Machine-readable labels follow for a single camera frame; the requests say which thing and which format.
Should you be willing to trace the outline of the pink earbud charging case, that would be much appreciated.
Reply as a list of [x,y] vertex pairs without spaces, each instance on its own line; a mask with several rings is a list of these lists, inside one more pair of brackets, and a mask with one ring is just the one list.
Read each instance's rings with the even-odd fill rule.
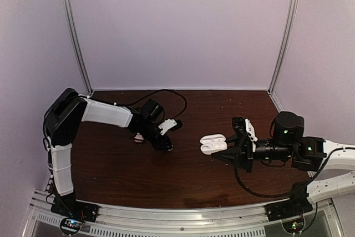
[[141,144],[143,142],[145,142],[145,139],[140,135],[140,134],[137,134],[134,138],[133,138],[134,142],[138,143],[138,144]]

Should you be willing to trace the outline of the white oval charging case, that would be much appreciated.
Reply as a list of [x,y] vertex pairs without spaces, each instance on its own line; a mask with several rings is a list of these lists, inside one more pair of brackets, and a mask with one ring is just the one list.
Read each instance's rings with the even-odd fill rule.
[[222,134],[205,135],[200,139],[200,150],[205,155],[227,149],[226,137]]

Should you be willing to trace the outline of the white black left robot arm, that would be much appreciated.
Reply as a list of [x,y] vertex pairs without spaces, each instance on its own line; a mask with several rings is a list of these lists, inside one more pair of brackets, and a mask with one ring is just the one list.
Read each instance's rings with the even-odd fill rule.
[[67,88],[45,112],[43,118],[43,141],[48,153],[48,168],[54,179],[54,187],[60,196],[58,208],[68,217],[80,211],[77,201],[68,195],[74,193],[72,178],[72,149],[83,125],[106,125],[127,129],[142,137],[157,151],[171,151],[172,141],[168,136],[181,122],[166,118],[158,122],[163,107],[149,99],[142,107],[109,103],[79,94]]

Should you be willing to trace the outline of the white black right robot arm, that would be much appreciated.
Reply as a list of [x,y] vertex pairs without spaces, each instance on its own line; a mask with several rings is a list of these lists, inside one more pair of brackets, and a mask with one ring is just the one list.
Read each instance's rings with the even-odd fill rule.
[[[304,136],[303,117],[293,112],[278,113],[271,123],[268,139],[259,139],[247,118],[234,117],[232,127],[235,134],[213,144],[217,150],[211,156],[232,165],[237,183],[249,194],[269,199],[289,197],[284,210],[294,216],[306,206],[305,198],[316,203],[354,193],[354,145]],[[257,193],[241,180],[240,169],[249,173],[255,161],[274,160],[290,162],[291,167],[314,175],[308,181],[294,184],[290,191],[278,194]]]

